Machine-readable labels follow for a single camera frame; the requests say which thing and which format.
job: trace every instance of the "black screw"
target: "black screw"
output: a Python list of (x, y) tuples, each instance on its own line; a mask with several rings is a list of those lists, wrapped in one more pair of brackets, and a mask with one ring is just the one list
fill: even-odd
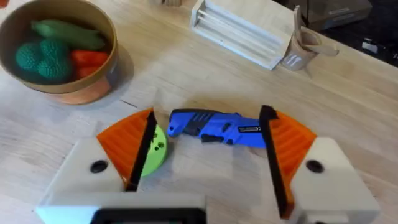
[(322, 163), (316, 161), (316, 160), (310, 160), (307, 161), (307, 163), (305, 164), (307, 166), (307, 168), (317, 174), (323, 173), (323, 171), (325, 171), (325, 168), (323, 167)]
[(107, 167), (108, 167), (108, 162), (106, 162), (104, 160), (98, 160), (98, 161), (95, 161), (94, 163), (92, 163), (92, 165), (90, 167), (90, 172), (92, 172), (93, 174), (98, 174), (98, 173), (106, 170)]

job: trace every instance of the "green ball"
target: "green ball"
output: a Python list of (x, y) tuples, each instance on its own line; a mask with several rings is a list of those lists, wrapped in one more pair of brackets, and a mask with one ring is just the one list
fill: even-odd
[(42, 61), (40, 46), (35, 43), (27, 43), (20, 46), (16, 53), (17, 64), (29, 72), (36, 72), (37, 66)]
[(41, 41), (40, 48), (46, 58), (65, 58), (69, 55), (69, 47), (62, 40), (45, 39)]
[(73, 71), (73, 65), (67, 58), (46, 58), (40, 62), (37, 71), (49, 84), (57, 85), (66, 83)]

